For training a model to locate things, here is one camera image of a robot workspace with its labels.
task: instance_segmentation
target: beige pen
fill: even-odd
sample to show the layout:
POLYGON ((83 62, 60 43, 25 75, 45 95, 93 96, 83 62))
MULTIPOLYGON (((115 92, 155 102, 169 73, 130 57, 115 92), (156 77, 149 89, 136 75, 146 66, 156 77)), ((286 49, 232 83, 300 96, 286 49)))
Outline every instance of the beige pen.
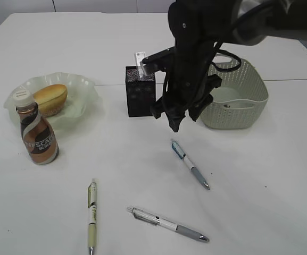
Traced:
POLYGON ((88 187, 88 208, 89 208, 88 254, 94 255, 96 249, 96 180, 95 179, 92 179, 92 183, 88 187))

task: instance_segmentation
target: brown bottle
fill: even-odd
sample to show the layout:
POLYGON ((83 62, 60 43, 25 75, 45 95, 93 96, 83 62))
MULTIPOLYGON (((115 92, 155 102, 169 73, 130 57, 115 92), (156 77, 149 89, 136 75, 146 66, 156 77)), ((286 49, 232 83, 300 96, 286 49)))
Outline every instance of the brown bottle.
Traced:
POLYGON ((16 91, 13 98, 20 115, 21 137, 32 161, 40 165, 52 162, 59 154, 59 147, 51 125, 41 116, 28 90, 16 91))

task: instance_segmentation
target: grey pen grip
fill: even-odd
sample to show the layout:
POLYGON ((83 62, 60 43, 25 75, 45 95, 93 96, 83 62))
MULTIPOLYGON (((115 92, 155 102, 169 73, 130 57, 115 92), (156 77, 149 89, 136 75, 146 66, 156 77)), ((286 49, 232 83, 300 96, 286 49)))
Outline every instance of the grey pen grip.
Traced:
POLYGON ((196 232, 196 231, 193 231, 192 229, 189 229, 189 228, 187 228, 187 227, 178 225, 178 226, 177 226, 177 229, 176 229, 176 232, 177 232, 178 234, 187 236, 187 237, 192 238, 192 239, 194 239, 194 240, 201 241, 201 240, 200 240, 200 236, 201 236, 202 234, 201 234, 201 233, 198 233, 198 232, 196 232))
POLYGON ((206 179, 202 176, 197 167, 194 166, 193 168, 191 168, 191 173, 197 178, 200 183, 206 182, 206 179))

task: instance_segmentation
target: white pen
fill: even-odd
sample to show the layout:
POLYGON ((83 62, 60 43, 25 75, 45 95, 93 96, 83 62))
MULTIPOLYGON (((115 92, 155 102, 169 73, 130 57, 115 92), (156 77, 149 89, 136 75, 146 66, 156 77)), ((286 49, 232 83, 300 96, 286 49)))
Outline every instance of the white pen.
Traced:
POLYGON ((185 165, 190 169, 191 173, 196 177, 196 179, 199 181, 199 183, 205 187, 207 190, 210 190, 210 186, 208 185, 208 182, 206 179, 202 176, 201 172, 197 169, 197 167, 194 165, 194 163, 191 162, 189 157, 185 154, 185 152, 182 150, 182 148, 179 146, 179 144, 171 139, 172 142, 172 148, 178 155, 178 157, 183 160, 185 165))
POLYGON ((140 209, 137 209, 135 207, 128 207, 127 211, 131 214, 136 219, 140 219, 144 222, 153 224, 155 226, 159 225, 161 227, 167 228, 168 230, 174 231, 178 234, 181 234, 183 236, 186 236, 188 238, 194 239, 196 241, 201 241, 201 242, 209 242, 209 238, 207 238, 205 235, 194 231, 190 228, 184 227, 182 225, 176 224, 174 222, 171 222, 167 219, 163 219, 159 216, 149 214, 148 212, 142 211, 140 209))
POLYGON ((88 254, 94 255, 96 249, 96 180, 92 179, 92 183, 88 187, 88 254))

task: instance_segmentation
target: white bottle cap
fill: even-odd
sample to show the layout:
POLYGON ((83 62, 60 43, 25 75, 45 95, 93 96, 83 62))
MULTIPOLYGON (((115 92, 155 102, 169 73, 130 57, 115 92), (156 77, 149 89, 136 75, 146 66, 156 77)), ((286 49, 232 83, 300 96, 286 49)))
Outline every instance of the white bottle cap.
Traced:
POLYGON ((26 107, 35 102, 30 91, 26 89, 17 90, 13 95, 13 99, 16 107, 26 107))

